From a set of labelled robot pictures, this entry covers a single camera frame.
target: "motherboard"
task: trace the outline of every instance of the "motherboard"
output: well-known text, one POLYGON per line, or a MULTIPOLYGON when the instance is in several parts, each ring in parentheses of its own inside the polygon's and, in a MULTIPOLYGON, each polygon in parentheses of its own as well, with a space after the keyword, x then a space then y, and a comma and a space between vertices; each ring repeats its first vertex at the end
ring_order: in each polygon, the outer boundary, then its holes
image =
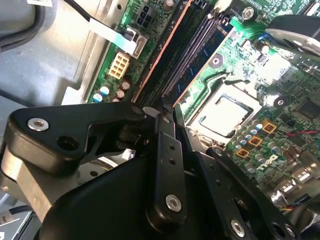
POLYGON ((205 148, 224 150, 290 211, 320 194, 320 49, 289 39, 281 17, 318 19, 319 7, 318 0, 130 0, 116 30, 136 48, 110 45, 88 102, 179 104, 205 148), (273 40, 279 36, 286 37, 273 40))

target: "chip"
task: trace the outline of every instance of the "chip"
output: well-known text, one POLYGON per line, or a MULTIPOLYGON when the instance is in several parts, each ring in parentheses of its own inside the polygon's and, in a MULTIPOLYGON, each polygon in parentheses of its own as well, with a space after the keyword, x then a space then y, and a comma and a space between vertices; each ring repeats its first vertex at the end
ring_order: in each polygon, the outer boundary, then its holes
POLYGON ((297 113, 309 120, 317 118, 320 114, 320 106, 315 102, 307 99, 302 105, 296 109, 297 113))

